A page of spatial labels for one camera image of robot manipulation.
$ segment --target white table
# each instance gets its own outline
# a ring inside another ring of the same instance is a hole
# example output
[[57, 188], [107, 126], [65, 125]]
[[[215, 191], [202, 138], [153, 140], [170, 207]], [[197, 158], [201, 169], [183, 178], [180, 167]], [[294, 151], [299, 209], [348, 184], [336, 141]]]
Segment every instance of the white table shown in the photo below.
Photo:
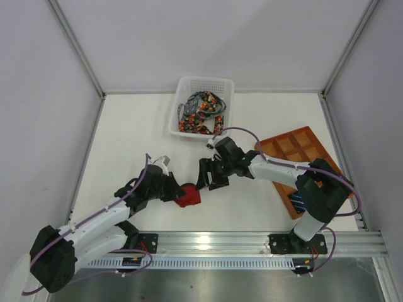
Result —
[[[106, 97], [103, 112], [74, 206], [72, 221], [102, 207], [113, 193], [137, 177], [145, 153], [168, 155], [169, 170], [179, 184], [197, 181], [198, 161], [211, 157], [205, 142], [170, 135], [167, 121], [173, 94], [127, 94]], [[309, 125], [337, 162], [318, 95], [289, 93], [236, 94], [233, 126], [247, 128], [264, 140]], [[245, 152], [254, 138], [231, 130]], [[340, 212], [350, 212], [345, 202]], [[180, 208], [175, 202], [150, 201], [131, 217], [140, 230], [152, 231], [289, 231], [292, 220], [270, 181], [230, 177], [230, 186], [201, 191], [201, 204]], [[353, 216], [336, 218], [335, 231], [358, 230]]]

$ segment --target patterned fabric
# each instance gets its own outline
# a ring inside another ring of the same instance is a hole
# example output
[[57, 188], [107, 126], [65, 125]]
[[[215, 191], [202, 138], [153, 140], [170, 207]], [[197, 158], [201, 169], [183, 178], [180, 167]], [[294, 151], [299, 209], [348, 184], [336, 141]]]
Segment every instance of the patterned fabric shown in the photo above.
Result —
[[[192, 94], [186, 104], [178, 106], [179, 131], [199, 134], [216, 134], [224, 125], [226, 105], [222, 99], [209, 91], [200, 91]], [[203, 122], [215, 118], [214, 130], [211, 132]]]

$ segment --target wooden organizer box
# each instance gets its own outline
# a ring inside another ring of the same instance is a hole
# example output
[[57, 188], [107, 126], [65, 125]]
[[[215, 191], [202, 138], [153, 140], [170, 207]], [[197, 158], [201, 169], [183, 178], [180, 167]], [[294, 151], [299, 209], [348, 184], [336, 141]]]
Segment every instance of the wooden organizer box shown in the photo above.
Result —
[[[336, 173], [342, 174], [309, 126], [262, 140], [260, 143], [263, 152], [269, 156], [293, 162], [313, 162], [315, 159], [320, 158], [326, 160]], [[254, 149], [259, 150], [257, 143]], [[291, 217], [293, 219], [300, 218], [304, 213], [297, 213], [288, 198], [288, 195], [297, 192], [297, 190], [277, 182], [273, 183]]]

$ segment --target gray wall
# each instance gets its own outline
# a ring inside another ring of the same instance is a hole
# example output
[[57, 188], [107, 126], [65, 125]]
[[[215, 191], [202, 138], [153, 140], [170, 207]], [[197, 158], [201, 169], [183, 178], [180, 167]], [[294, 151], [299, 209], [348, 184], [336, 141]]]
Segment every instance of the gray wall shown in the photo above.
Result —
[[403, 281], [403, 1], [383, 1], [329, 102], [364, 198]]
[[99, 99], [44, 0], [0, 9], [0, 286], [67, 215]]
[[102, 88], [321, 90], [368, 0], [59, 0]]

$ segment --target white bin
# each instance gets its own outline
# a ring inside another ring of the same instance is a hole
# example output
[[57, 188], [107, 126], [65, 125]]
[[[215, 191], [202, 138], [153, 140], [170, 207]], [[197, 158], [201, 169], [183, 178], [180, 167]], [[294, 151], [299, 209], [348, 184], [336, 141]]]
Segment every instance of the white bin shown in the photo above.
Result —
[[[209, 138], [213, 137], [213, 135], [179, 132], [178, 106], [181, 103], [186, 104], [188, 98], [193, 93], [198, 91], [210, 91], [224, 100], [224, 103], [227, 105], [223, 113], [224, 128], [232, 126], [234, 86], [235, 86], [234, 82], [231, 81], [230, 79], [223, 79], [220, 77], [197, 77], [197, 76], [182, 77], [179, 80], [173, 108], [171, 111], [171, 117], [169, 119], [169, 127], [168, 127], [169, 132], [172, 133], [173, 135], [179, 135], [181, 137], [202, 138], [205, 140], [208, 140]], [[214, 120], [215, 119], [206, 120], [204, 121], [203, 124], [206, 125], [208, 129], [210, 129], [210, 131], [213, 131]]]

